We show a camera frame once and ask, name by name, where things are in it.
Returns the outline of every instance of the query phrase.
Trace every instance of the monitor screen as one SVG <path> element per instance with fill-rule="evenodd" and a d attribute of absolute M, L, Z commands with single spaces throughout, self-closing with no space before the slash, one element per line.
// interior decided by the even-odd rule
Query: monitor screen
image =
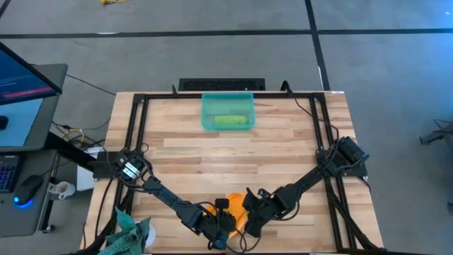
<path fill-rule="evenodd" d="M 0 105 L 53 96 L 55 85 L 19 56 L 0 47 Z"/>

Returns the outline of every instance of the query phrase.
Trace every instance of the wooden table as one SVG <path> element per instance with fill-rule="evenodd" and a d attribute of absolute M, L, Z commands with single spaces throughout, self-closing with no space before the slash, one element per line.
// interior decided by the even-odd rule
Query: wooden table
<path fill-rule="evenodd" d="M 133 95 L 122 92 L 116 96 L 105 142 L 107 150 L 118 151 L 125 143 Z M 308 99 L 300 98 L 298 102 L 310 109 Z M 340 136 L 355 139 L 345 94 L 326 92 L 326 102 L 331 122 L 340 129 Z M 193 203 L 213 201 L 230 193 L 244 192 L 246 187 L 254 193 L 259 188 L 272 192 L 279 186 L 293 183 L 316 166 L 313 120 L 297 107 L 294 99 L 255 99 L 255 127 L 248 131 L 225 132 L 203 130 L 201 99 L 153 99 L 149 103 L 144 134 L 144 142 L 149 145 L 146 158 L 153 164 L 154 173 L 162 183 L 183 200 Z M 317 107 L 322 118 L 321 107 Z M 140 112 L 139 109 L 134 137 Z M 326 132 L 322 131 L 327 145 Z M 86 221 L 87 244 L 93 241 L 107 182 L 99 181 L 93 191 Z M 344 178 L 344 183 L 352 217 L 369 239 L 382 247 L 368 188 L 353 177 Z M 99 231 L 110 218 L 115 187 L 114 181 L 105 199 Z M 324 184 L 318 183 L 304 193 L 300 205 L 299 214 L 293 220 L 269 222 L 263 228 L 260 244 L 253 251 L 335 251 Z M 209 252 L 206 238 L 184 227 L 174 211 L 152 195 L 136 193 L 132 216 L 136 220 L 151 216 L 156 228 L 156 240 L 145 252 Z M 343 220 L 339 218 L 343 246 L 348 247 Z M 252 237 L 247 240 L 249 246 L 255 242 Z M 239 250 L 239 238 L 230 239 L 229 245 Z"/>

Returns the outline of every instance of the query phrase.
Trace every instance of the yellow cable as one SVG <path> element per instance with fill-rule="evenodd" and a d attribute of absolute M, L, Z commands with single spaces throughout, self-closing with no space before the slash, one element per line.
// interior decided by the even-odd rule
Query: yellow cable
<path fill-rule="evenodd" d="M 84 134 L 84 131 L 82 131 L 82 130 L 69 130 L 68 132 L 66 132 L 66 133 L 63 135 L 62 139 L 64 140 L 64 138 L 65 138 L 67 135 L 72 134 L 73 132 L 79 132 L 79 133 L 81 134 L 81 136 L 82 136 L 82 138 L 80 139 L 80 143 L 84 142 L 85 134 Z"/>

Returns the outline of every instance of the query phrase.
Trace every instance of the orange object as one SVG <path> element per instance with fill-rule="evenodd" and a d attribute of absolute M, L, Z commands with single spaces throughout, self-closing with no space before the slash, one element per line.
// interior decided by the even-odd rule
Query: orange object
<path fill-rule="evenodd" d="M 242 207 L 242 202 L 246 197 L 247 192 L 244 193 L 232 193 L 227 196 L 229 200 L 229 207 L 225 209 L 225 212 L 231 213 L 236 219 L 236 229 L 241 230 L 241 228 L 246 224 L 247 221 L 247 210 Z M 213 215 L 216 215 L 216 210 L 212 206 L 207 208 Z M 234 237 L 237 234 L 237 231 L 229 233 L 229 238 Z"/>

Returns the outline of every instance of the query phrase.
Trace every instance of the yellow-green object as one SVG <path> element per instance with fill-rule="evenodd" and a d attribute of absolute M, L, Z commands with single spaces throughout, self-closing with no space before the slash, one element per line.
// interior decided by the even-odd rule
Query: yellow-green object
<path fill-rule="evenodd" d="M 245 125 L 248 124 L 248 119 L 244 115 L 226 115 L 215 116 L 215 125 Z"/>

